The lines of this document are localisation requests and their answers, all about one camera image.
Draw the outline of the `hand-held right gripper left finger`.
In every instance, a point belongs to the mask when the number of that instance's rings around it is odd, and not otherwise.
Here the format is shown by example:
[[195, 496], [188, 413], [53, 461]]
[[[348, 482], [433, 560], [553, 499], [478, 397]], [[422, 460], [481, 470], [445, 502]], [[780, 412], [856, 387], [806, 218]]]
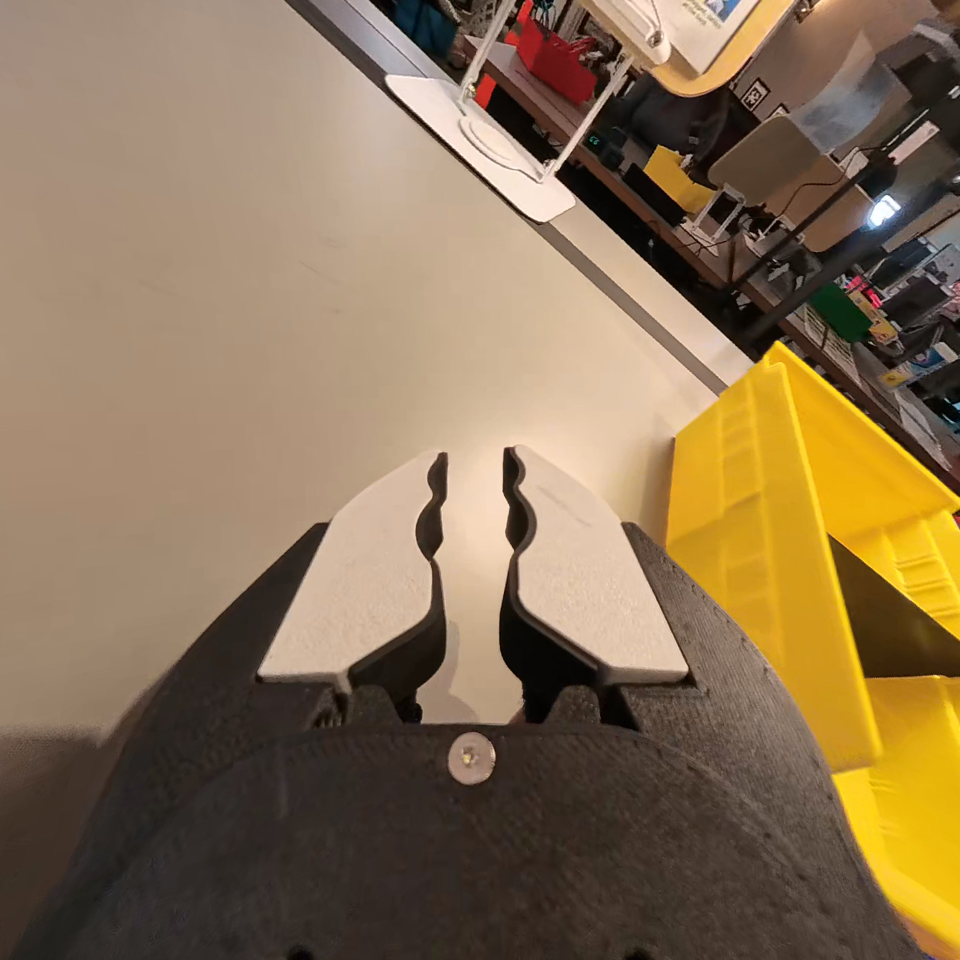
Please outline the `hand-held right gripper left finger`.
[[327, 524], [257, 670], [266, 683], [318, 682], [416, 698], [447, 653], [436, 555], [449, 456], [429, 450], [367, 486]]

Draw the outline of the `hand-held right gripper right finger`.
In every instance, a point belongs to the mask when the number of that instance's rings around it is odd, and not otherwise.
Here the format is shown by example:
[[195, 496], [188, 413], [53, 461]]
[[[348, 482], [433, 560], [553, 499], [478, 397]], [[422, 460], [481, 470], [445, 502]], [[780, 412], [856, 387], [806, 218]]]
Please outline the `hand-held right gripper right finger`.
[[627, 691], [690, 697], [690, 664], [624, 525], [605, 499], [524, 444], [503, 451], [509, 507], [499, 650], [521, 716], [548, 716], [585, 689], [599, 716]]

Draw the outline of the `yellow plastic bin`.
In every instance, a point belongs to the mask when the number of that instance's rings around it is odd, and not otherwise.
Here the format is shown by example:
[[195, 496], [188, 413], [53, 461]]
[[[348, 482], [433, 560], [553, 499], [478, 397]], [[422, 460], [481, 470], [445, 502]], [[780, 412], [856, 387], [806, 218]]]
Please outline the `yellow plastic bin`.
[[958, 958], [959, 680], [866, 678], [829, 536], [958, 639], [958, 494], [777, 343], [675, 440], [669, 554], [774, 667], [883, 892]]

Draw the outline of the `green plastic bin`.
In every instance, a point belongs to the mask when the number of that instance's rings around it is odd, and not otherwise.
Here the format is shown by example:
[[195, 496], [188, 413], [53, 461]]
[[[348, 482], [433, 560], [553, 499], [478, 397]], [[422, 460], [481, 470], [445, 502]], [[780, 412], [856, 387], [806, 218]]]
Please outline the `green plastic bin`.
[[828, 283], [811, 294], [805, 306], [841, 340], [856, 344], [871, 339], [870, 318], [836, 283]]

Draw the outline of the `black pole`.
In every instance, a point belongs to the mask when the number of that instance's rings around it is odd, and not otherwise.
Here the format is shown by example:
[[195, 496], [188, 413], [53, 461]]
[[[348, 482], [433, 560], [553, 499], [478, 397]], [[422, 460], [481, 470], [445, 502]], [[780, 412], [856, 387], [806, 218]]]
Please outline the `black pole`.
[[809, 239], [810, 228], [824, 219], [830, 221], [831, 227], [824, 237], [832, 239], [833, 244], [829, 246], [822, 243], [819, 247], [812, 247], [818, 268], [809, 271], [799, 286], [792, 288], [766, 313], [742, 326], [735, 337], [739, 347], [749, 354], [757, 354], [761, 341], [782, 328], [801, 306], [887, 242], [899, 227], [897, 219], [906, 214], [906, 209], [894, 210], [892, 216], [880, 224], [870, 223], [874, 200], [861, 199], [858, 207], [853, 208], [847, 202], [847, 197], [861, 193], [862, 181], [887, 188], [892, 186], [896, 176], [897, 167], [893, 161], [882, 153], [873, 153], [856, 175], [842, 175], [836, 189], [803, 221], [798, 222], [797, 227], [785, 238], [784, 245], [790, 245], [799, 234]]

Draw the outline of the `small yellow bin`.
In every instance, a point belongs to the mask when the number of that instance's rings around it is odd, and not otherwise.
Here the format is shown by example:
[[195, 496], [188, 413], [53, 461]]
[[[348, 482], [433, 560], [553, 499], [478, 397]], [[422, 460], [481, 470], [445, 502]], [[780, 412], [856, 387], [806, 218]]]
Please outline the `small yellow bin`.
[[655, 147], [643, 173], [688, 217], [700, 214], [714, 198], [714, 187], [694, 181], [683, 167], [681, 154], [663, 145]]

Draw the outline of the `instruction board on white stand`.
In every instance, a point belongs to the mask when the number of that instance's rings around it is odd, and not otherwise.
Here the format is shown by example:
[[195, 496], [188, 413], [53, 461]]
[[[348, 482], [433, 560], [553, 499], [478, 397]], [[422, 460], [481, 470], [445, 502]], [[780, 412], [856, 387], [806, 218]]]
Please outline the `instruction board on white stand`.
[[666, 90], [696, 97], [726, 86], [758, 52], [793, 9], [795, 1], [758, 1], [733, 34], [682, 30], [677, 2], [586, 1], [581, 6], [621, 45], [603, 93], [556, 158], [541, 163], [475, 102], [475, 84], [514, 2], [501, 2], [459, 84], [448, 78], [387, 75], [390, 95], [456, 153], [517, 212], [544, 224], [571, 210], [575, 198], [556, 179], [606, 103], [637, 67]]

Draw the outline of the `red plastic bin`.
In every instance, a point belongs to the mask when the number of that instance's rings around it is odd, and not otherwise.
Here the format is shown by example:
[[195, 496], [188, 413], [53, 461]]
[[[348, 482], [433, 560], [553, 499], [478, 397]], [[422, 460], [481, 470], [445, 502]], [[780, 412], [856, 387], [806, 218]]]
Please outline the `red plastic bin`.
[[534, 78], [571, 104], [582, 106], [594, 97], [596, 78], [582, 63], [582, 58], [595, 44], [595, 38], [590, 35], [568, 42], [528, 18], [520, 24], [516, 52]]

